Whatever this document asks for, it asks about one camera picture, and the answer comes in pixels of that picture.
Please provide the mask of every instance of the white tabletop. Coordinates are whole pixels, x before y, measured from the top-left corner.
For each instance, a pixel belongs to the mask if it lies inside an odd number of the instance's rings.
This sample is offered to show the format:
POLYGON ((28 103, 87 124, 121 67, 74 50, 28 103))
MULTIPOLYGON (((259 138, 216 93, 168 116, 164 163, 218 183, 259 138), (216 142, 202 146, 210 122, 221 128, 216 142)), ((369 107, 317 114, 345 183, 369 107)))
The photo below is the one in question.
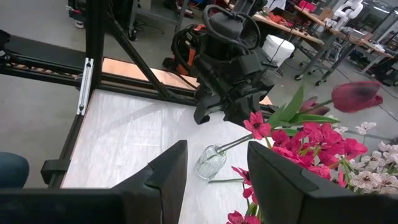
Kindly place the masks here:
MULTIPOLYGON (((223 113, 197 125, 195 108, 96 90, 79 133, 63 188, 111 188, 141 170, 180 139, 188 141, 187 186, 180 223, 226 223, 227 214, 245 213, 242 184, 208 184, 193 166, 211 144, 225 144, 249 134, 223 121, 223 113)), ((247 169, 247 143, 227 153, 226 165, 214 178, 239 176, 231 166, 247 169)))

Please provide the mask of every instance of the gray floor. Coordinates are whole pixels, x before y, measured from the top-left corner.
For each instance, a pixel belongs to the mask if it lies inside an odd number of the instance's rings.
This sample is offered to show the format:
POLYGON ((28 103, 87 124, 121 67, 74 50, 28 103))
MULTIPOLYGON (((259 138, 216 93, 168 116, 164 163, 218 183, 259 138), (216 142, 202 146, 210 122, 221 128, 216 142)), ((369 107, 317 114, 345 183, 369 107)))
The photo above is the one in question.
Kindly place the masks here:
MULTIPOLYGON (((21 37, 84 51, 85 31, 75 28, 74 21, 67 16, 65 4, 65 1, 51 0, 2 0, 0 29, 21 37)), ((172 55, 170 44, 174 27, 141 19, 165 31, 165 34, 161 34, 158 29, 145 27, 133 43, 150 67, 161 68, 163 59, 172 55)), ((195 19, 185 19, 184 25, 196 21, 200 21, 200 15, 195 19)), ((108 35, 104 54, 107 57, 131 61, 118 43, 108 35)), ((305 57, 302 54, 296 54, 295 58, 282 65, 283 78, 272 77, 275 87, 269 97, 275 105, 288 102, 302 83, 306 84, 308 96, 318 95, 320 100, 327 100, 336 85, 368 80, 356 73, 349 63, 344 63, 339 68, 340 72, 333 73, 322 86, 314 86, 321 77, 318 72, 311 76, 306 75, 302 81, 297 82, 293 76, 299 73, 299 63, 303 58, 305 57)), ((377 127, 371 134, 394 138, 398 136, 397 121, 392 118, 398 118, 398 88, 384 89, 380 92, 384 97, 384 110, 376 107, 357 114, 344 114, 332 109, 330 114, 339 118, 350 129, 363 121, 376 122, 377 127)), ((31 173, 27 187, 45 187, 40 177, 40 168, 44 160, 59 156, 76 112, 77 100, 78 92, 71 87, 0 76, 0 150, 15 152, 28 158, 31 173)), ((363 140, 358 136, 348 137, 363 140)), ((374 149, 378 142, 370 138, 365 140, 370 149, 374 149)))

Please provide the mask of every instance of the glass vase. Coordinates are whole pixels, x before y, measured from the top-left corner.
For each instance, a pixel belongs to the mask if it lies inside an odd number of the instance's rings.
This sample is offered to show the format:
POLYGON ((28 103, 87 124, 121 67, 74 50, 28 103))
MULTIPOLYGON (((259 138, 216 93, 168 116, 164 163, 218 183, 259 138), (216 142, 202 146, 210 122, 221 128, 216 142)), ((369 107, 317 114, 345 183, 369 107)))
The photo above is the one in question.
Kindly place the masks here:
POLYGON ((223 168, 226 162, 226 151, 219 145, 208 146, 197 163, 195 164, 195 172, 205 180, 211 180, 223 168))

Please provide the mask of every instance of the orange object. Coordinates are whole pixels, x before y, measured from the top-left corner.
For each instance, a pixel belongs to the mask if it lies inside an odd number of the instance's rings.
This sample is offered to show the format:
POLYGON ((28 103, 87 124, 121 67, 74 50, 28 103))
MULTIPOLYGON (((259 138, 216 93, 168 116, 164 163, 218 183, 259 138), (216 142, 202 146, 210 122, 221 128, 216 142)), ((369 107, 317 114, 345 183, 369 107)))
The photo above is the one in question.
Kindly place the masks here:
POLYGON ((285 24, 287 22, 282 16, 276 16, 273 13, 268 14, 268 17, 278 24, 285 24))

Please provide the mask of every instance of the person's knee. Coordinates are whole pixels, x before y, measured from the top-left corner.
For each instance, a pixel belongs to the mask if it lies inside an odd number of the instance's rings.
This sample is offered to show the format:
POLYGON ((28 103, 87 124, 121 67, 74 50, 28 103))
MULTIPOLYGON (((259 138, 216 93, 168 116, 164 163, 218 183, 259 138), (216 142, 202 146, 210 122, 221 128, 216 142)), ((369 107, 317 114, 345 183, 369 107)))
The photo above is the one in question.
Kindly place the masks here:
POLYGON ((0 188, 23 187, 29 175, 29 163, 22 156, 0 152, 0 188))

